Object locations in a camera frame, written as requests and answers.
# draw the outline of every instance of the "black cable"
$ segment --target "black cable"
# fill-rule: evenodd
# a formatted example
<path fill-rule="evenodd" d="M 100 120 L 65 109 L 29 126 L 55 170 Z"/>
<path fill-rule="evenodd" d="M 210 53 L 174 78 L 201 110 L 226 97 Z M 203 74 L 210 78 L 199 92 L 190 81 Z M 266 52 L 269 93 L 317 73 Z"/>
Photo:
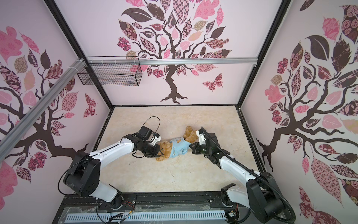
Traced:
<path fill-rule="evenodd" d="M 284 223 L 293 223 L 294 221 L 296 221 L 296 214 L 295 211 L 293 210 L 293 208 L 291 207 L 290 203 L 286 200 L 286 198 L 280 193 L 278 192 L 278 190 L 276 190 L 269 182 L 267 182 L 264 178 L 262 178 L 261 176 L 257 175 L 254 170 L 250 170 L 249 168 L 247 168 L 245 165 L 241 164 L 240 162 L 236 161 L 236 159 L 231 158 L 224 150 L 221 149 L 221 147 L 216 144 L 216 142 L 212 139 L 212 137 L 209 135 L 209 133 L 203 128 L 202 131 L 204 132 L 204 134 L 206 134 L 208 136 L 208 138 L 216 145 L 216 147 L 219 148 L 219 150 L 232 162 L 238 164 L 239 166 L 241 166 L 242 168 L 244 168 L 244 170 L 246 170 L 247 172 L 249 172 L 251 175 L 253 175 L 254 177 L 256 177 L 257 179 L 259 179 L 261 182 L 263 182 L 269 189 L 271 189 L 275 194 L 277 194 L 277 196 L 280 198 L 280 200 L 282 201 L 282 203 L 284 205 L 286 205 L 286 207 L 288 208 L 290 214 L 291 214 L 291 218 L 289 219 L 283 219 L 281 217 L 277 217 L 275 216 L 274 219 L 284 222 Z"/>

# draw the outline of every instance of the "leaf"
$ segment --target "leaf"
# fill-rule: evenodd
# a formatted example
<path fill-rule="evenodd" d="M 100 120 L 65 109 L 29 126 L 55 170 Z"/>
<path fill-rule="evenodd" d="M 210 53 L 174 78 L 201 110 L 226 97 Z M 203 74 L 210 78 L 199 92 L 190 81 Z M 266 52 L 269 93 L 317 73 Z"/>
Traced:
<path fill-rule="evenodd" d="M 340 197 L 340 185 L 337 177 L 333 171 L 324 162 L 313 158 L 311 164 L 311 170 L 316 181 L 321 187 L 326 190 L 330 195 L 335 197 L 340 203 L 342 203 Z"/>
<path fill-rule="evenodd" d="M 31 173 L 28 169 L 23 168 L 23 167 L 17 167 L 16 174 L 21 179 L 28 180 L 31 183 Z"/>
<path fill-rule="evenodd" d="M 192 35 L 190 35 L 190 37 L 188 38 L 189 41 L 196 41 L 200 35 L 201 35 L 201 31 L 197 31 L 195 33 L 193 33 Z"/>
<path fill-rule="evenodd" d="M 312 128 L 314 127 L 321 119 L 309 119 L 306 124 L 306 128 Z"/>
<path fill-rule="evenodd" d="M 311 41 L 311 54 L 318 59 L 328 60 L 329 56 L 329 44 L 327 40 L 320 35 L 312 35 L 306 37 Z"/>
<path fill-rule="evenodd" d="M 332 65 L 337 72 L 340 72 L 349 62 L 350 59 L 349 44 L 343 39 L 339 39 L 333 48 Z"/>
<path fill-rule="evenodd" d="M 210 40 L 205 42 L 209 47 L 211 47 L 212 49 L 216 49 L 216 48 L 223 48 L 224 44 L 228 43 L 229 39 L 226 39 L 223 41 L 223 39 L 214 39 L 214 40 Z"/>
<path fill-rule="evenodd" d="M 58 132 L 58 129 L 51 126 L 51 133 L 55 136 L 61 136 L 60 133 Z"/>
<path fill-rule="evenodd" d="M 193 73 L 193 75 L 195 75 L 195 76 L 199 76 L 199 73 L 196 71 L 196 70 L 192 70 L 192 73 Z"/>
<path fill-rule="evenodd" d="M 124 14 L 129 15 L 132 19 L 140 23 L 147 22 L 152 19 L 146 11 L 139 8 L 129 8 L 122 13 L 122 15 Z"/>
<path fill-rule="evenodd" d="M 282 81 L 282 76 L 281 76 L 281 75 L 275 75 L 275 76 L 271 79 L 271 82 L 272 82 L 272 84 L 274 84 L 274 85 L 280 84 L 281 81 Z"/>
<path fill-rule="evenodd" d="M 268 110 L 273 111 L 273 110 L 276 109 L 276 107 L 277 107 L 278 105 L 279 105 L 279 103 L 274 103 L 274 104 L 271 105 L 271 107 L 270 107 Z"/>
<path fill-rule="evenodd" d="M 206 33 L 209 33 L 213 29 L 214 23 L 215 23 L 215 19 L 214 19 L 214 21 L 212 21 L 206 25 L 206 29 L 205 29 Z"/>
<path fill-rule="evenodd" d="M 14 67 L 17 73 L 25 73 L 27 71 L 27 61 L 25 59 L 25 56 L 16 59 Z"/>
<path fill-rule="evenodd" d="M 313 87 L 310 89 L 310 91 L 308 91 L 307 93 L 307 98 L 309 100 L 315 100 L 318 96 L 318 88 L 317 86 Z"/>
<path fill-rule="evenodd" d="M 220 26 L 220 24 L 223 22 L 223 20 L 224 20 L 224 12 L 220 7 L 216 14 L 216 23 L 218 24 L 218 26 Z"/>
<path fill-rule="evenodd" d="M 29 92 L 25 93 L 24 98 L 23 98 L 23 102 L 24 102 L 25 105 L 35 106 L 35 104 L 36 104 L 36 96 L 33 93 L 33 91 L 29 91 Z"/>
<path fill-rule="evenodd" d="M 74 113 L 68 112 L 63 115 L 65 118 L 71 118 L 74 116 Z"/>
<path fill-rule="evenodd" d="M 29 63 L 34 66 L 35 68 L 38 68 L 39 65 L 37 64 L 37 59 L 35 57 L 35 55 L 32 53 L 32 51 L 29 49 L 29 54 L 27 55 L 27 60 L 29 61 Z"/>
<path fill-rule="evenodd" d="M 204 20 L 197 21 L 194 25 L 194 29 L 199 31 L 204 28 L 206 23 L 207 23 L 207 21 L 204 21 Z"/>
<path fill-rule="evenodd" d="M 37 147 L 39 150 L 42 150 L 42 151 L 47 152 L 47 150 L 46 150 L 46 143 L 45 143 L 44 141 L 42 141 L 42 140 L 37 140 L 37 141 L 35 142 L 35 145 L 36 145 L 36 147 Z"/>
<path fill-rule="evenodd" d="M 167 24 L 166 24 L 166 25 L 168 26 L 168 29 L 173 28 L 174 25 L 175 25 L 175 22 L 176 22 L 176 20 L 175 20 L 173 11 L 172 11 L 171 14 L 170 14 L 170 16 L 168 17 L 168 22 L 167 22 Z"/>
<path fill-rule="evenodd" d="M 327 129 L 335 129 L 342 127 L 342 124 L 333 115 L 327 114 L 323 117 L 322 126 Z"/>
<path fill-rule="evenodd" d="M 305 157 L 303 160 L 302 160 L 302 168 L 303 170 L 305 171 L 305 174 L 308 173 L 308 169 L 310 168 L 310 163 L 308 161 L 308 157 Z"/>
<path fill-rule="evenodd" d="M 296 74 L 294 75 L 291 82 L 291 87 L 292 87 L 292 96 L 295 97 L 298 91 L 300 91 L 300 87 L 301 87 L 300 69 L 296 71 Z"/>
<path fill-rule="evenodd" d="M 300 11 L 307 9 L 313 2 L 314 0 L 306 0 L 301 6 Z"/>
<path fill-rule="evenodd" d="M 344 164 L 354 163 L 358 159 L 358 155 L 354 153 L 343 153 L 335 158 Z"/>
<path fill-rule="evenodd" d="M 358 115 L 358 100 L 352 100 L 347 103 L 339 113 L 344 114 L 346 116 L 357 116 Z"/>
<path fill-rule="evenodd" d="M 341 95 L 342 91 L 336 91 L 336 92 L 333 92 L 331 94 L 329 94 L 327 97 L 326 97 L 326 102 L 329 104 L 329 105 L 334 105 L 338 102 L 338 100 L 340 99 L 340 95 Z"/>
<path fill-rule="evenodd" d="M 143 44 L 145 49 L 147 49 L 147 50 L 149 50 L 151 52 L 154 52 L 154 53 L 156 52 L 156 50 L 154 48 L 154 45 L 151 42 L 149 42 L 149 40 L 146 40 L 146 39 L 144 39 L 142 37 L 139 37 L 139 38 L 140 38 L 140 40 L 141 40 L 141 42 L 142 42 L 142 44 Z"/>
<path fill-rule="evenodd" d="M 212 70 L 213 68 L 216 68 L 213 64 L 197 64 L 195 65 L 195 68 L 199 71 L 199 72 L 208 72 L 210 70 Z"/>
<path fill-rule="evenodd" d="M 287 144 L 288 143 L 294 143 L 296 141 L 296 139 L 298 138 L 297 135 L 291 135 L 287 141 Z"/>
<path fill-rule="evenodd" d="M 32 70 L 29 70 L 24 78 L 25 91 L 32 89 L 35 86 L 35 76 Z"/>
<path fill-rule="evenodd" d="M 220 37 L 220 35 L 223 33 L 225 27 L 219 27 L 216 28 L 212 33 L 211 33 L 211 38 L 215 39 Z"/>
<path fill-rule="evenodd" d="M 13 100 L 12 96 L 7 92 L 0 91 L 0 103 L 8 104 Z"/>
<path fill-rule="evenodd" d="M 190 19 L 188 19 L 183 28 L 183 38 L 189 36 L 191 30 L 192 30 L 192 22 Z"/>
<path fill-rule="evenodd" d="M 322 66 L 318 66 L 318 77 L 323 80 L 332 78 L 331 73 L 329 73 L 328 69 Z"/>
<path fill-rule="evenodd" d="M 303 66 L 303 77 L 305 79 L 313 78 L 313 74 L 312 74 L 311 70 L 305 66 Z"/>
<path fill-rule="evenodd" d="M 358 77 L 358 69 L 339 77 L 332 85 L 338 88 L 346 88 L 352 85 Z"/>
<path fill-rule="evenodd" d="M 344 165 L 331 165 L 332 169 L 338 174 L 348 178 L 358 178 L 358 174 L 351 168 Z"/>
<path fill-rule="evenodd" d="M 345 128 L 354 133 L 358 134 L 358 120 L 341 120 Z"/>
<path fill-rule="evenodd" d="M 148 11 L 153 15 L 154 18 L 164 22 L 164 12 L 153 3 L 147 3 Z"/>
<path fill-rule="evenodd" d="M 25 161 L 25 155 L 22 155 L 15 161 L 13 167 L 17 165 L 22 165 L 24 161 Z"/>
<path fill-rule="evenodd" d="M 190 45 L 190 42 L 189 41 L 183 41 L 180 43 L 180 47 L 185 51 L 186 49 L 188 49 Z"/>
<path fill-rule="evenodd" d="M 46 70 L 49 69 L 51 66 L 51 61 L 50 58 L 48 57 L 46 50 L 44 53 L 42 53 L 41 57 L 40 57 L 40 61 L 41 61 L 41 65 L 42 67 Z"/>

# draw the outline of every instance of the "beige marble floor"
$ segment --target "beige marble floor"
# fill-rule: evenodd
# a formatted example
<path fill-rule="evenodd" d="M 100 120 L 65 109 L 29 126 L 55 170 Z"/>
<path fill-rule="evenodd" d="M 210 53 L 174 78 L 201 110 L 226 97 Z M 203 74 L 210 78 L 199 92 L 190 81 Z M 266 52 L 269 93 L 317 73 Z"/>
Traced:
<path fill-rule="evenodd" d="M 223 149 L 250 169 L 257 170 L 235 106 L 154 106 L 117 107 L 98 149 L 119 141 L 122 136 L 139 131 L 150 116 L 160 118 L 158 133 L 163 140 L 182 136 L 185 127 L 203 126 L 214 132 Z M 158 120 L 151 118 L 146 127 L 156 130 Z M 122 192 L 219 191 L 239 182 L 228 172 L 212 164 L 203 155 L 188 153 L 163 162 L 154 158 L 125 155 L 101 171 L 101 181 Z"/>

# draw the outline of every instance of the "black wire basket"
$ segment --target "black wire basket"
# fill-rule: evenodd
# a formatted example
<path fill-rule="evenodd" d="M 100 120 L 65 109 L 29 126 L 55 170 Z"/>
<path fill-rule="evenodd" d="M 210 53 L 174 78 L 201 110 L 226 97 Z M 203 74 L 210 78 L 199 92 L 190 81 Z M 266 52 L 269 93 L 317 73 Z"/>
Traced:
<path fill-rule="evenodd" d="M 139 86 L 142 78 L 142 70 L 138 56 L 129 57 L 135 62 L 115 62 L 115 63 L 92 63 L 90 66 L 94 73 L 89 73 L 87 66 L 83 67 L 78 73 L 78 77 L 83 85 L 120 85 L 120 86 Z"/>

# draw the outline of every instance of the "patterned leaf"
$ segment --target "patterned leaf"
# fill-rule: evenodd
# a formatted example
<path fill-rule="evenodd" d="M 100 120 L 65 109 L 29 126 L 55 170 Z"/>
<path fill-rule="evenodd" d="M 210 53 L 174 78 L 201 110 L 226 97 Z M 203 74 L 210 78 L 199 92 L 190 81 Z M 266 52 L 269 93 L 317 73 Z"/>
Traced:
<path fill-rule="evenodd" d="M 28 169 L 23 168 L 23 167 L 17 167 L 16 174 L 21 179 L 28 180 L 31 183 L 31 173 Z"/>
<path fill-rule="evenodd" d="M 300 91 L 300 87 L 301 87 L 300 69 L 298 69 L 296 74 L 294 75 L 291 82 L 291 87 L 292 87 L 292 96 L 295 97 L 298 91 Z"/>
<path fill-rule="evenodd" d="M 305 157 L 302 160 L 302 168 L 305 171 L 305 174 L 308 173 L 308 169 L 310 168 L 310 162 L 308 161 L 308 157 Z"/>
<path fill-rule="evenodd" d="M 352 100 L 342 107 L 339 111 L 341 114 L 346 116 L 357 116 L 358 115 L 358 100 Z"/>
<path fill-rule="evenodd" d="M 146 11 L 139 8 L 129 8 L 122 13 L 122 15 L 124 14 L 129 15 L 132 19 L 140 23 L 147 22 L 152 19 Z"/>
<path fill-rule="evenodd" d="M 209 33 L 213 29 L 214 23 L 215 23 L 215 19 L 214 19 L 214 21 L 212 21 L 206 25 L 206 29 L 205 29 L 206 33 Z"/>
<path fill-rule="evenodd" d="M 211 47 L 212 49 L 216 49 L 216 48 L 223 48 L 224 44 L 228 43 L 229 39 L 226 39 L 223 41 L 223 39 L 214 39 L 214 40 L 210 40 L 205 42 L 209 47 Z"/>
<path fill-rule="evenodd" d="M 331 165 L 332 169 L 338 174 L 348 177 L 348 178 L 358 178 L 358 174 L 354 172 L 351 168 L 344 165 Z"/>
<path fill-rule="evenodd" d="M 313 74 L 312 74 L 311 70 L 305 66 L 303 66 L 303 77 L 305 79 L 313 78 Z"/>
<path fill-rule="evenodd" d="M 212 70 L 213 68 L 216 68 L 213 64 L 197 64 L 195 65 L 195 68 L 199 71 L 199 72 L 208 72 L 210 70 Z"/>
<path fill-rule="evenodd" d="M 318 77 L 323 80 L 332 78 L 329 70 L 322 66 L 318 66 Z"/>
<path fill-rule="evenodd" d="M 313 126 L 315 126 L 321 119 L 309 119 L 307 121 L 307 124 L 306 124 L 306 128 L 312 128 Z"/>
<path fill-rule="evenodd" d="M 27 71 L 27 61 L 25 59 L 25 56 L 16 59 L 14 67 L 17 73 L 25 73 Z"/>
<path fill-rule="evenodd" d="M 42 151 L 47 152 L 47 150 L 46 150 L 46 143 L 45 143 L 44 141 L 42 141 L 42 140 L 37 140 L 37 141 L 35 142 L 35 145 L 36 145 L 36 147 L 37 147 L 39 150 L 42 150 Z"/>
<path fill-rule="evenodd" d="M 306 37 L 311 41 L 311 54 L 318 59 L 328 60 L 329 44 L 327 40 L 320 35 Z"/>
<path fill-rule="evenodd" d="M 190 19 L 188 19 L 183 28 L 183 38 L 189 36 L 191 30 L 192 30 L 192 22 Z"/>
<path fill-rule="evenodd" d="M 358 134 L 358 120 L 341 120 L 345 128 L 354 133 Z"/>
<path fill-rule="evenodd" d="M 343 153 L 335 158 L 344 164 L 354 163 L 358 159 L 358 155 L 354 153 Z"/>
<path fill-rule="evenodd" d="M 313 158 L 311 170 L 313 176 L 316 178 L 316 181 L 321 185 L 321 187 L 342 203 L 338 179 L 329 166 L 327 166 L 324 162 Z"/>
<path fill-rule="evenodd" d="M 142 37 L 140 37 L 140 40 L 141 40 L 141 42 L 142 42 L 142 44 L 143 44 L 145 49 L 147 49 L 147 50 L 149 50 L 151 52 L 154 52 L 154 53 L 156 52 L 156 50 L 154 48 L 154 45 L 151 42 L 149 42 L 149 40 L 146 40 L 146 39 L 144 39 Z"/>
<path fill-rule="evenodd" d="M 345 88 L 348 87 L 350 85 L 352 85 L 358 77 L 358 69 L 348 72 L 344 75 L 342 75 L 341 77 L 339 77 L 334 83 L 333 86 L 338 87 L 338 88 Z"/>
<path fill-rule="evenodd" d="M 204 21 L 204 20 L 197 21 L 194 25 L 194 29 L 196 31 L 199 31 L 204 28 L 206 23 L 207 23 L 207 21 Z"/>
<path fill-rule="evenodd" d="M 61 136 L 60 133 L 58 132 L 58 129 L 51 126 L 51 133 L 55 136 Z"/>
<path fill-rule="evenodd" d="M 349 44 L 343 39 L 339 38 L 333 48 L 332 65 L 337 72 L 340 72 L 347 64 L 350 59 Z"/>
<path fill-rule="evenodd" d="M 57 129 L 62 129 L 62 128 L 65 128 L 66 126 L 64 126 L 63 124 L 61 124 L 61 122 L 59 122 L 59 121 L 54 121 L 54 122 L 52 122 L 52 124 L 51 125 L 53 125 L 55 128 L 57 128 Z"/>

